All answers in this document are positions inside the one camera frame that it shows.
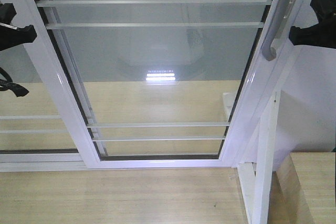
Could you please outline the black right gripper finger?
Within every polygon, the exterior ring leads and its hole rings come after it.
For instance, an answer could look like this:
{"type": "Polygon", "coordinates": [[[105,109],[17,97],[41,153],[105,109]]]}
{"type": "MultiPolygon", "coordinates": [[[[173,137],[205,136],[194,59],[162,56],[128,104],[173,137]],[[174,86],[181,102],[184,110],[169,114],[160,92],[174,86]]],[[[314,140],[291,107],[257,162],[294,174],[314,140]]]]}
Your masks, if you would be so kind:
{"type": "Polygon", "coordinates": [[[335,26],[335,0],[311,0],[319,26],[335,26]]]}
{"type": "Polygon", "coordinates": [[[335,25],[314,25],[308,28],[292,26],[289,40],[293,45],[308,45],[335,49],[335,25]]]}

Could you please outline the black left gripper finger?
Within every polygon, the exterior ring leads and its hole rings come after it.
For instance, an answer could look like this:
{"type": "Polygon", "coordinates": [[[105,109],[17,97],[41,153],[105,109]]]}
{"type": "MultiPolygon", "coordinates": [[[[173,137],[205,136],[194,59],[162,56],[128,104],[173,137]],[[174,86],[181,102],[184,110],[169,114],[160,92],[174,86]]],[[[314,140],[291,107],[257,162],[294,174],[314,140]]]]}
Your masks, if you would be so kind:
{"type": "Polygon", "coordinates": [[[33,25],[24,28],[1,24],[1,51],[24,43],[32,43],[37,37],[33,25]]]}
{"type": "Polygon", "coordinates": [[[9,25],[14,16],[16,15],[16,11],[13,3],[5,3],[0,6],[0,21],[3,24],[9,25]]]}

